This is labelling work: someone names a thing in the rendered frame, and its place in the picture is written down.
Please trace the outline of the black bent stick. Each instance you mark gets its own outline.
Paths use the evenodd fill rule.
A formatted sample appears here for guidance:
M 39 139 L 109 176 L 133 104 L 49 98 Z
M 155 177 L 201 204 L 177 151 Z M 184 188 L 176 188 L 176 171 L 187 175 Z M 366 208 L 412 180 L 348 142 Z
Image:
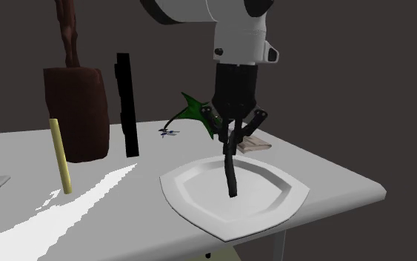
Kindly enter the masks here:
M 233 165 L 233 155 L 236 152 L 236 147 L 233 147 L 230 143 L 224 143 L 224 172 L 227 179 L 228 194 L 230 198 L 237 196 L 237 182 Z

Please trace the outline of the green leafy plant figure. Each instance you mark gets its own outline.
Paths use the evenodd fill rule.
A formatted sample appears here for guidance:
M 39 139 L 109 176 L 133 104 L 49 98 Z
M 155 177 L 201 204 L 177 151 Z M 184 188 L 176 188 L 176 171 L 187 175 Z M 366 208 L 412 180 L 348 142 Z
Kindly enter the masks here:
M 186 94 L 185 92 L 181 93 L 187 102 L 187 106 L 178 112 L 175 116 L 173 116 L 170 120 L 167 121 L 165 126 L 161 129 L 161 131 L 169 133 L 168 127 L 172 121 L 175 119 L 192 119 L 196 121 L 200 121 L 203 126 L 205 126 L 207 132 L 211 139 L 214 137 L 213 129 L 210 127 L 208 121 L 202 116 L 201 109 L 207 107 L 209 102 L 199 102 L 198 100 L 194 99 L 192 96 Z

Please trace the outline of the brown wooden mallet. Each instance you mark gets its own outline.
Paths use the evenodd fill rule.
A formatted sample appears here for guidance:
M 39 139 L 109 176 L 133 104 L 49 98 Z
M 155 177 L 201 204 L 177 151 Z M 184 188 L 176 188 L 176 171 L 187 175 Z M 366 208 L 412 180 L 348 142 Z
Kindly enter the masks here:
M 91 162 L 109 151 L 110 120 L 104 81 L 98 68 L 82 67 L 77 51 L 74 0 L 54 0 L 65 66 L 43 69 L 45 102 L 57 119 L 68 162 Z

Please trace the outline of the white table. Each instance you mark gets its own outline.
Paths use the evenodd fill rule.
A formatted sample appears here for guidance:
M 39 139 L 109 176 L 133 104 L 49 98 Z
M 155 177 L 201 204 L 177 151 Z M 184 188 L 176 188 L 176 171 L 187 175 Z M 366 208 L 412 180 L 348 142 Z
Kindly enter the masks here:
M 69 164 L 64 194 L 50 130 L 0 133 L 0 261 L 183 261 L 383 200 L 377 182 L 264 131 L 264 151 L 237 154 L 265 162 L 310 192 L 286 222 L 223 242 L 174 211 L 159 177 L 199 159 L 222 156 L 201 124 L 177 120 L 176 136 L 160 138 L 164 121 L 138 123 L 139 156 L 127 158 L 120 125 L 110 126 L 104 159 Z

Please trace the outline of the white angular plate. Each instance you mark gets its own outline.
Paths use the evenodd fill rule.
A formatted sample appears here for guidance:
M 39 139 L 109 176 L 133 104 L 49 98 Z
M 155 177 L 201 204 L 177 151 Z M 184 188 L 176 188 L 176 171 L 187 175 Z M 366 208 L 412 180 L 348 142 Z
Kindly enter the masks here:
M 234 156 L 238 194 L 228 194 L 224 157 L 187 163 L 160 176 L 168 204 L 181 217 L 229 242 L 266 231 L 289 220 L 310 189 L 265 162 Z

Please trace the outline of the yellow stick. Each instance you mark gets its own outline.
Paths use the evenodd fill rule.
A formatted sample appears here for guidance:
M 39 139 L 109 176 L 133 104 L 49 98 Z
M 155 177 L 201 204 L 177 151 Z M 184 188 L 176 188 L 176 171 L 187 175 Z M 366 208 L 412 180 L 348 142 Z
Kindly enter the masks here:
M 70 173 L 67 166 L 67 159 L 64 152 L 64 146 L 61 137 L 59 122 L 57 119 L 49 119 L 50 131 L 53 139 L 53 146 L 56 152 L 56 160 L 59 167 L 61 184 L 64 194 L 72 193 L 72 185 L 70 181 Z

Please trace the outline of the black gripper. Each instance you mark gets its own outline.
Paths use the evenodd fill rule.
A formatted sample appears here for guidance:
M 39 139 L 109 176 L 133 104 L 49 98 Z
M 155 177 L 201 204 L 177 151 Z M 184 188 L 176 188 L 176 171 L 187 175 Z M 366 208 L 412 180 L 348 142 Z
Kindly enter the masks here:
M 228 122 L 223 119 L 244 119 L 253 110 L 256 106 L 257 74 L 258 65 L 216 64 L 215 92 L 211 102 L 222 119 L 208 104 L 202 105 L 200 113 L 211 139 L 217 134 L 218 140 L 223 143 L 223 154 L 228 152 L 228 143 L 237 151 L 237 145 L 243 138 L 254 136 L 253 132 L 268 116 L 264 110 L 256 109 L 247 125 L 241 127 L 235 123 L 228 141 Z

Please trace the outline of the black upright slab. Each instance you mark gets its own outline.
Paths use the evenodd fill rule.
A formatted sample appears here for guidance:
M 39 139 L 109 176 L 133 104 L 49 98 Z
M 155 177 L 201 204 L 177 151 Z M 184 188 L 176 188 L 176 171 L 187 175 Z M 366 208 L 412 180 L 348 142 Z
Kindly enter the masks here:
M 139 156 L 133 81 L 130 69 L 130 55 L 128 53 L 116 54 L 114 71 L 121 101 L 120 118 L 125 140 L 126 157 Z

